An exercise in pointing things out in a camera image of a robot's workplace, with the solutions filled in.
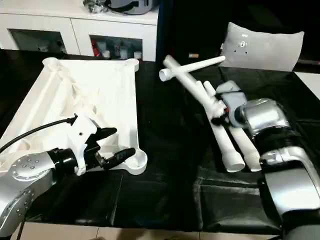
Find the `black cable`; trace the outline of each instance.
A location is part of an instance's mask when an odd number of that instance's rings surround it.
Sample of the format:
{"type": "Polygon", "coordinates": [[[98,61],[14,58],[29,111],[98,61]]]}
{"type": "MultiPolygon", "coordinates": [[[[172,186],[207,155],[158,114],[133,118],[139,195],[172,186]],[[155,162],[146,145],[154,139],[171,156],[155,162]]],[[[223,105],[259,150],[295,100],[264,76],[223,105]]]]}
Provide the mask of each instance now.
{"type": "Polygon", "coordinates": [[[24,134],[21,134],[20,136],[17,136],[15,137],[14,139],[12,139],[11,141],[7,142],[5,145],[3,145],[2,147],[0,147],[0,154],[6,150],[8,147],[10,147],[12,144],[14,144],[15,142],[31,135],[31,134],[34,134],[35,132],[38,132],[42,129],[46,129],[46,128],[49,128],[49,127],[52,127],[54,125],[57,125],[57,124],[62,124],[62,123],[68,123],[68,124],[73,124],[76,120],[77,116],[75,117],[71,117],[71,118],[66,118],[66,119],[63,119],[63,120],[58,120],[58,121],[54,121],[54,122],[51,122],[51,123],[48,123],[48,124],[45,124],[43,126],[39,126],[35,129],[32,129],[30,131],[27,131],[25,132],[24,134]]]}
{"type": "Polygon", "coordinates": [[[269,240],[281,240],[281,239],[282,239],[281,236],[274,236],[274,237],[270,238],[269,240]]]}
{"type": "Polygon", "coordinates": [[[24,229],[24,226],[25,226],[25,222],[26,222],[26,216],[27,216],[27,213],[25,213],[23,219],[22,219],[22,222],[20,224],[20,228],[19,228],[19,232],[18,232],[18,235],[16,236],[16,240],[20,240],[21,238],[21,235],[22,235],[22,231],[24,229]]]}

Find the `tile floor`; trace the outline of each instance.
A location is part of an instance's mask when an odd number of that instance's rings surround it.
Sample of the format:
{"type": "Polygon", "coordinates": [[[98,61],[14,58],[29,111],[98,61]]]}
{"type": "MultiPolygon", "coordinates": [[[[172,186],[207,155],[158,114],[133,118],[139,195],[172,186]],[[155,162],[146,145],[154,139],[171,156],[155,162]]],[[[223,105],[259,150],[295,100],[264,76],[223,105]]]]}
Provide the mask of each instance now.
{"type": "Polygon", "coordinates": [[[268,240],[271,235],[183,232],[26,223],[21,240],[268,240]]]}

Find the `orange label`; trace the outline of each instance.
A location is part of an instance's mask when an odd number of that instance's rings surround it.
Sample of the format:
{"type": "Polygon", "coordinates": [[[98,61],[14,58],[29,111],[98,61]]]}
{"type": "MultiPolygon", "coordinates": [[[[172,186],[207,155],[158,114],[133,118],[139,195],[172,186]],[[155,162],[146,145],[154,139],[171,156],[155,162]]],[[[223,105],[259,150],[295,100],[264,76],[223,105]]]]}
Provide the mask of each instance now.
{"type": "Polygon", "coordinates": [[[189,58],[197,59],[197,58],[199,58],[199,54],[198,53],[189,53],[189,58]]]}

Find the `white pvc pipe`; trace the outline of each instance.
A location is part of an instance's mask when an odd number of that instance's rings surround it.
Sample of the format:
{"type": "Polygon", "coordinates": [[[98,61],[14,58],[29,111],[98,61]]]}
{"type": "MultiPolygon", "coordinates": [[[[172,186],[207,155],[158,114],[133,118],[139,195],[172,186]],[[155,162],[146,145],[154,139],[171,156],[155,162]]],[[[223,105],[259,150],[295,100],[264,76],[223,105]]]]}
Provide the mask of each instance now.
{"type": "MultiPolygon", "coordinates": [[[[178,70],[181,72],[189,73],[213,64],[221,63],[224,60],[226,60],[225,56],[218,56],[208,60],[198,61],[188,65],[180,66],[178,70]]],[[[165,82],[175,77],[175,74],[169,68],[164,68],[159,71],[159,77],[161,81],[165,82]]]]}
{"type": "MultiPolygon", "coordinates": [[[[205,90],[209,97],[213,101],[216,100],[215,94],[216,90],[211,85],[209,81],[205,81],[203,83],[205,90]]],[[[229,127],[230,133],[232,134],[236,144],[239,146],[243,156],[244,161],[247,164],[247,166],[250,168],[252,172],[257,172],[261,170],[260,166],[260,154],[254,144],[250,141],[248,136],[245,134],[244,130],[242,128],[236,128],[236,127],[229,127]]]]}
{"type": "MultiPolygon", "coordinates": [[[[196,82],[196,86],[203,95],[207,95],[206,90],[204,89],[200,81],[196,82]]],[[[210,123],[211,129],[213,131],[213,134],[215,136],[215,139],[220,148],[220,151],[222,154],[222,162],[224,164],[225,169],[229,173],[235,173],[242,170],[245,167],[245,162],[242,159],[240,153],[238,153],[235,150],[225,128],[222,125],[220,126],[213,125],[210,121],[211,118],[207,114],[206,108],[204,109],[205,109],[205,113],[208,118],[208,121],[210,123]]]]}
{"type": "Polygon", "coordinates": [[[193,95],[193,97],[204,106],[205,109],[211,109],[212,101],[207,94],[203,94],[203,92],[197,87],[196,79],[191,76],[188,72],[179,71],[179,63],[170,55],[167,55],[163,61],[163,65],[165,65],[168,69],[175,74],[176,78],[179,82],[193,95]]]}

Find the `black table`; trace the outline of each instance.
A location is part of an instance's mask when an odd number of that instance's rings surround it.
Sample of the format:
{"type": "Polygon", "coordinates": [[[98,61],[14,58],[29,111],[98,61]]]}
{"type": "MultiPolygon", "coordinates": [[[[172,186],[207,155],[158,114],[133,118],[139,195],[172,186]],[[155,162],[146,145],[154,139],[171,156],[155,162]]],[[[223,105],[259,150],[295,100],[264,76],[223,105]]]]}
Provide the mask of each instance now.
{"type": "MultiPolygon", "coordinates": [[[[0,51],[0,135],[47,57],[62,56],[0,51]]],[[[227,173],[203,109],[178,81],[161,82],[158,72],[154,63],[144,62],[135,79],[139,143],[148,155],[145,172],[134,176],[111,170],[68,176],[35,201],[28,221],[279,234],[280,224],[261,173],[247,169],[227,173]]],[[[248,99],[278,101],[301,133],[310,158],[318,164],[320,102],[293,72],[211,66],[193,75],[197,80],[209,80],[214,87],[233,80],[248,99]]]]}

